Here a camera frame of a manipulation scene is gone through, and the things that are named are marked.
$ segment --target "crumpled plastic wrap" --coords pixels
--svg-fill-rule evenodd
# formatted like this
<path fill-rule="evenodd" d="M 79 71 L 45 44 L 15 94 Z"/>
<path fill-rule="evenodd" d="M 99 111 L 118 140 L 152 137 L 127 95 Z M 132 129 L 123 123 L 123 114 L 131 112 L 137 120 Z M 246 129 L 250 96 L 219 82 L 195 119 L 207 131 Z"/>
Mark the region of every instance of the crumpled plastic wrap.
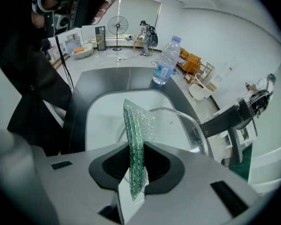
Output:
<path fill-rule="evenodd" d="M 146 183 L 144 141 L 156 142 L 153 116 L 131 101 L 124 101 L 124 121 L 130 148 L 129 185 L 134 201 Z"/>

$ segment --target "black slot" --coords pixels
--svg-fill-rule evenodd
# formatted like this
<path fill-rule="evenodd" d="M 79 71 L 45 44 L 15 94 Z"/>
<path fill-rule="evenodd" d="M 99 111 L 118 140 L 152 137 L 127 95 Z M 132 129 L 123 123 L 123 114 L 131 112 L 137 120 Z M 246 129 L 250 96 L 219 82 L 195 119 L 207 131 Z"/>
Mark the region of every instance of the black slot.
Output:
<path fill-rule="evenodd" d="M 238 216 L 248 209 L 248 206 L 224 182 L 210 184 L 233 217 Z"/>
<path fill-rule="evenodd" d="M 70 161 L 64 161 L 64 162 L 60 162 L 60 163 L 51 164 L 51 166 L 54 170 L 60 169 L 60 168 L 63 168 L 63 167 L 69 166 L 69 165 L 72 165 L 72 163 Z"/>

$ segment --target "bottle label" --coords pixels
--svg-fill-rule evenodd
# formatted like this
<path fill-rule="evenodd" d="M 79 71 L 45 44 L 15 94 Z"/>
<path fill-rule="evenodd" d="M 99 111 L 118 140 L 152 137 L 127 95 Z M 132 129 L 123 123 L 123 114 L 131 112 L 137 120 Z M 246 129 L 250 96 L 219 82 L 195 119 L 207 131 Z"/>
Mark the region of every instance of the bottle label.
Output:
<path fill-rule="evenodd" d="M 158 64 L 155 70 L 155 75 L 163 79 L 169 79 L 173 70 L 174 68 L 166 68 L 165 66 Z"/>

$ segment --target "backpack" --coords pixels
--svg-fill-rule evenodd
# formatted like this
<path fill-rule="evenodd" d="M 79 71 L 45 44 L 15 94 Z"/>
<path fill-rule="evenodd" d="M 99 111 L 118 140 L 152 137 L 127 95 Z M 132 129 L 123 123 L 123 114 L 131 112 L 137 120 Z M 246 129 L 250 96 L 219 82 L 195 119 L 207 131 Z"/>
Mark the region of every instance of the backpack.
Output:
<path fill-rule="evenodd" d="M 158 44 L 158 37 L 155 27 L 151 26 L 150 24 L 147 24 L 147 35 L 150 36 L 151 44 L 153 47 L 156 47 Z"/>
<path fill-rule="evenodd" d="M 259 117 L 259 115 L 265 111 L 267 108 L 270 98 L 272 96 L 273 92 L 268 92 L 268 81 L 267 81 L 267 87 L 266 90 L 260 90 L 256 93 L 254 93 L 250 97 L 250 108 L 253 113 L 253 116 Z"/>

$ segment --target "black jacket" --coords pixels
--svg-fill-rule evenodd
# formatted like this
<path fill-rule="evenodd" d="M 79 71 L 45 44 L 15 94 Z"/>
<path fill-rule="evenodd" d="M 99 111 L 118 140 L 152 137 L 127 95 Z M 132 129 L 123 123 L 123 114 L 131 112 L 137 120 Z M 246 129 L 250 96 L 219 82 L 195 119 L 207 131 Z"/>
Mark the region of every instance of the black jacket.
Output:
<path fill-rule="evenodd" d="M 43 100 L 67 110 L 72 93 L 41 51 L 42 29 L 31 22 L 31 1 L 9 4 L 12 13 L 0 10 L 0 67 L 22 98 L 8 130 L 42 147 L 46 155 L 57 155 L 66 143 L 63 129 Z"/>

